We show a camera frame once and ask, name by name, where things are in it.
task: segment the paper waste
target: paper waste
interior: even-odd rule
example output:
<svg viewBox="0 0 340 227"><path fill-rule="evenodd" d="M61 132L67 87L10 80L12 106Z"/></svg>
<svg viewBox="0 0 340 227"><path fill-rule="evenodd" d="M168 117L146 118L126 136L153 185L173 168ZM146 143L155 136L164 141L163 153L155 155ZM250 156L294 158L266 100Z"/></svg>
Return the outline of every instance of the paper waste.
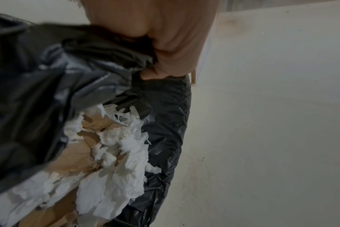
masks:
<svg viewBox="0 0 340 227"><path fill-rule="evenodd" d="M144 193L148 134L135 107L97 105L68 121L69 142L44 170L0 194L0 225L95 227L118 216Z"/></svg>

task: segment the black garbage bag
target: black garbage bag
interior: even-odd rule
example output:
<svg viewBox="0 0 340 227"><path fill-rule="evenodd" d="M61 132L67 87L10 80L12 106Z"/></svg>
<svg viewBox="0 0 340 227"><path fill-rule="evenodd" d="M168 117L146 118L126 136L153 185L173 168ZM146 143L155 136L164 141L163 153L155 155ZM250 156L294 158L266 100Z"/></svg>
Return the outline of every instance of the black garbage bag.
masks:
<svg viewBox="0 0 340 227"><path fill-rule="evenodd" d="M149 226L174 176L191 104L188 77L140 79L153 59L147 39L128 43L99 27L29 26L0 16L0 192L59 155L75 112L134 105L152 143L149 162L162 173L146 173L145 193L106 226Z"/></svg>

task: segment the white floor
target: white floor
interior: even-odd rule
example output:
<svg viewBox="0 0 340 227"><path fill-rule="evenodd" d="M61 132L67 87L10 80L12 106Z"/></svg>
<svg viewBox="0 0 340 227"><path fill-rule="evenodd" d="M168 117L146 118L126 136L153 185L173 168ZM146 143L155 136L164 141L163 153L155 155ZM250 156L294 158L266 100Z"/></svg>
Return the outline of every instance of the white floor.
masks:
<svg viewBox="0 0 340 227"><path fill-rule="evenodd" d="M340 2L219 20L152 227L340 227Z"/></svg>

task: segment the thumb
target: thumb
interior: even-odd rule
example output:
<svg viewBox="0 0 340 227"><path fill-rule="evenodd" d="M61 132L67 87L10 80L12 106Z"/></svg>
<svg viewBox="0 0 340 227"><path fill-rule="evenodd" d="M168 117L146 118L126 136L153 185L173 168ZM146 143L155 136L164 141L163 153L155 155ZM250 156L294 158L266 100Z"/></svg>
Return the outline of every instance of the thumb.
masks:
<svg viewBox="0 0 340 227"><path fill-rule="evenodd" d="M143 71L140 72L140 76L143 80L152 80L152 79L164 79L167 76L170 76L170 74L165 73L163 70L161 70L156 63L151 68L146 68Z"/></svg>

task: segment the skin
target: skin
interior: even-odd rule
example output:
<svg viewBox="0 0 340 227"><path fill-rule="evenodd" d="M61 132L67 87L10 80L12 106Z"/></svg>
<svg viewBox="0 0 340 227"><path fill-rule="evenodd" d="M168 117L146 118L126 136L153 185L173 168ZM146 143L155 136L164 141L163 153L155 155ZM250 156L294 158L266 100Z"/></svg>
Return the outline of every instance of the skin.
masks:
<svg viewBox="0 0 340 227"><path fill-rule="evenodd" d="M183 76L196 68L219 0L83 0L92 24L152 39L158 62L144 80Z"/></svg>

